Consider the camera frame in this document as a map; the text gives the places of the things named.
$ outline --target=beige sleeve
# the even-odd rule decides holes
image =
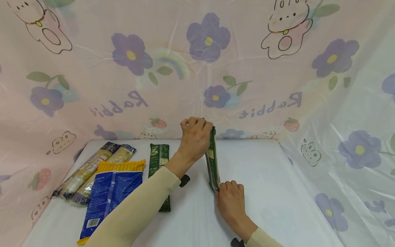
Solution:
[[[246,247],[282,247],[276,240],[271,238],[264,230],[258,227],[251,235]]]
[[[85,247],[130,247],[180,183],[166,167],[159,169],[104,219]]]

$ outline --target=green leaf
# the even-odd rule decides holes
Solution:
[[[43,0],[45,5],[51,8],[61,8],[74,3],[74,0]]]
[[[338,4],[323,5],[319,7],[318,10],[316,11],[316,16],[317,17],[329,16],[339,11],[339,9],[340,6]]]
[[[148,77],[153,84],[155,84],[156,86],[158,85],[158,80],[157,80],[156,76],[154,75],[154,73],[148,72]]]
[[[159,69],[157,69],[156,72],[158,72],[161,75],[170,75],[171,73],[173,73],[173,69],[167,66],[162,66]]]
[[[38,82],[46,82],[51,79],[49,75],[43,72],[35,71],[26,76],[27,79]]]
[[[234,78],[231,75],[226,75],[223,77],[223,79],[224,79],[225,83],[229,86],[235,86],[237,84],[236,78]]]
[[[59,84],[60,84],[62,87],[64,87],[64,89],[66,89],[66,90],[69,90],[69,89],[70,89],[69,83],[66,81],[66,79],[64,78],[64,76],[59,75],[59,76],[58,76],[58,81],[59,81]]]
[[[345,77],[344,78],[344,88],[348,88],[350,86],[351,83],[351,77]]]
[[[247,89],[248,86],[248,82],[242,82],[239,86],[239,88],[237,89],[236,92],[236,96],[240,96],[242,93],[244,93],[244,91]]]
[[[389,141],[389,146],[391,147],[392,151],[395,152],[395,134],[392,135],[391,140]]]
[[[336,84],[337,84],[337,76],[333,76],[330,80],[329,80],[329,91],[332,91],[333,89],[335,89]]]

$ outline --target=barcode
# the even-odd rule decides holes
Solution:
[[[164,166],[164,165],[167,164],[167,162],[169,162],[169,159],[167,159],[167,158],[162,158],[162,159],[159,160],[159,165],[160,165],[160,166]]]
[[[87,228],[98,226],[100,218],[88,220]]]
[[[207,150],[207,156],[208,156],[210,159],[214,159],[214,151],[211,150],[211,149],[208,149],[208,150]]]

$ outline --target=strawberry print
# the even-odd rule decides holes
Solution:
[[[289,130],[290,132],[297,132],[300,128],[299,121],[297,119],[288,118],[284,122],[284,127]]]
[[[35,174],[33,181],[28,185],[28,188],[33,190],[41,190],[44,188],[51,179],[51,170],[48,168],[41,169]]]
[[[159,129],[164,129],[167,127],[167,123],[163,120],[161,120],[160,118],[150,118],[151,120],[151,125],[155,128],[159,128]]]

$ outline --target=pasta package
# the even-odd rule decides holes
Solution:
[[[119,149],[110,156],[107,162],[110,163],[122,163],[128,161],[134,154],[136,149],[128,144],[122,144]],[[71,202],[75,206],[86,207],[90,199],[90,193],[92,191],[92,185],[95,181],[95,176],[97,172],[92,175],[82,186],[77,190],[77,192],[71,198]]]
[[[220,191],[220,174],[218,172],[217,151],[215,146],[215,127],[210,132],[210,146],[206,151],[207,170],[209,172],[209,185],[213,191]]]
[[[159,168],[166,165],[169,162],[169,145],[168,144],[152,144],[151,143],[151,155],[149,159],[149,171],[148,178],[159,170]],[[163,205],[160,207],[159,212],[170,212],[170,195],[166,198]]]
[[[107,215],[142,184],[144,165],[145,160],[100,162],[78,245],[84,245]]]
[[[64,199],[70,199],[75,192],[84,184],[97,170],[99,162],[107,160],[118,150],[121,145],[108,141],[94,155],[92,155],[77,171],[64,181],[52,194]]]

